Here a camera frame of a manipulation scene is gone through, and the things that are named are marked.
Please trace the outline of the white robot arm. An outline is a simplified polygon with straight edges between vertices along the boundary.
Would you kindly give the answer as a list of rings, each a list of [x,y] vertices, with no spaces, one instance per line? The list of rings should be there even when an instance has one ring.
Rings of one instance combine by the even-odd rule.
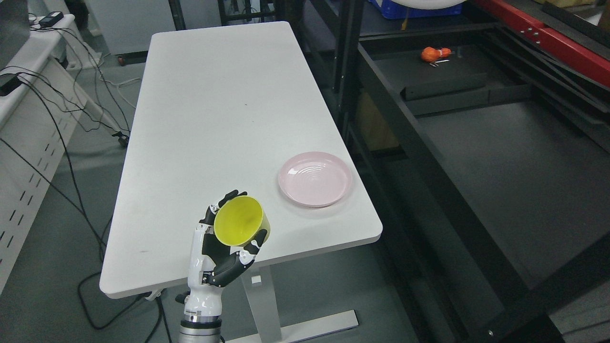
[[[221,343],[222,320],[191,322],[181,320],[179,343]]]

